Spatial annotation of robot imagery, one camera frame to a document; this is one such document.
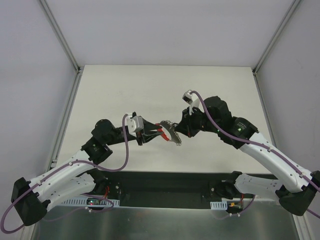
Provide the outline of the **red handled key organizer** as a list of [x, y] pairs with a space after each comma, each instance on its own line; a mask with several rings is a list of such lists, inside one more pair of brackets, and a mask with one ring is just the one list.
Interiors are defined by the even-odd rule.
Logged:
[[161, 122], [156, 123], [156, 125], [161, 127], [157, 129], [157, 131], [166, 142], [175, 143], [177, 146], [182, 145], [182, 140], [179, 134], [175, 131], [176, 123], [169, 120], [162, 120]]

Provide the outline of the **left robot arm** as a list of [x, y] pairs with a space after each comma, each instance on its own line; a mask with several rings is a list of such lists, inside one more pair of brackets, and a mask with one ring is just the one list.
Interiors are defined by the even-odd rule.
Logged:
[[105, 168], [100, 164], [113, 153], [110, 146], [124, 143], [128, 147], [129, 141], [141, 146], [161, 135], [161, 129], [159, 124], [136, 115], [125, 115], [120, 127], [114, 127], [108, 119], [99, 120], [91, 138], [66, 163], [31, 180], [17, 179], [13, 184], [11, 208], [24, 226], [31, 226], [60, 202], [83, 193], [102, 194], [106, 183], [102, 174]]

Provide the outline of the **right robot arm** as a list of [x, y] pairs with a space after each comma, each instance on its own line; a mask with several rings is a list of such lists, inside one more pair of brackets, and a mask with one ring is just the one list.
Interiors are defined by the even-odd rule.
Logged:
[[310, 171], [282, 153], [250, 121], [232, 116], [218, 96], [202, 99], [191, 90], [183, 95], [188, 107], [174, 130], [189, 138], [199, 132], [215, 133], [225, 144], [249, 155], [269, 170], [275, 179], [254, 177], [234, 171], [232, 178], [220, 183], [217, 194], [232, 199], [239, 194], [257, 195], [277, 201], [285, 210], [303, 216], [320, 191], [319, 171]]

